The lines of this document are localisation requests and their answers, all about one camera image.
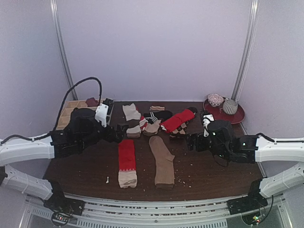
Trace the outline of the red and beige sock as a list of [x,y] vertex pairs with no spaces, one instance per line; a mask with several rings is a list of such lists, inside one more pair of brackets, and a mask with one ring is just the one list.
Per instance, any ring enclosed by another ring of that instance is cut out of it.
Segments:
[[118,159],[120,188],[135,188],[137,186],[137,173],[133,140],[125,139],[118,144]]

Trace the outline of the tan brown sock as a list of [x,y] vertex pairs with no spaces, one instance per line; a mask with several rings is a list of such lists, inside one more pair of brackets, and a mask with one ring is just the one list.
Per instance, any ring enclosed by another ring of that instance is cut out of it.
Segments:
[[157,189],[170,190],[174,187],[174,158],[159,136],[152,136],[149,139],[149,146],[155,159],[156,173],[154,178]]

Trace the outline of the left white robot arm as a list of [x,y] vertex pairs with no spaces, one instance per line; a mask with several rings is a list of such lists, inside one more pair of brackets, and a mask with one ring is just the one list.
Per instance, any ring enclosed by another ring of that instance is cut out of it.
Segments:
[[0,143],[0,185],[42,200],[44,207],[68,215],[82,215],[85,202],[65,196],[54,180],[38,179],[11,167],[12,163],[35,159],[61,159],[81,154],[100,140],[120,143],[128,125],[113,128],[107,122],[108,106],[96,110],[75,108],[63,130],[26,138],[12,135]]

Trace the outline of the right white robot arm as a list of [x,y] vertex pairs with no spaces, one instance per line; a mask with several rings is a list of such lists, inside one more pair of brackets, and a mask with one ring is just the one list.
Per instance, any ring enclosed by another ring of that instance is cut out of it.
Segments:
[[251,183],[245,197],[227,201],[231,215],[268,205],[268,199],[304,182],[304,141],[298,139],[272,139],[262,133],[236,137],[229,121],[203,118],[202,133],[186,135],[190,151],[210,151],[226,163],[262,163],[268,161],[296,162],[281,173]]

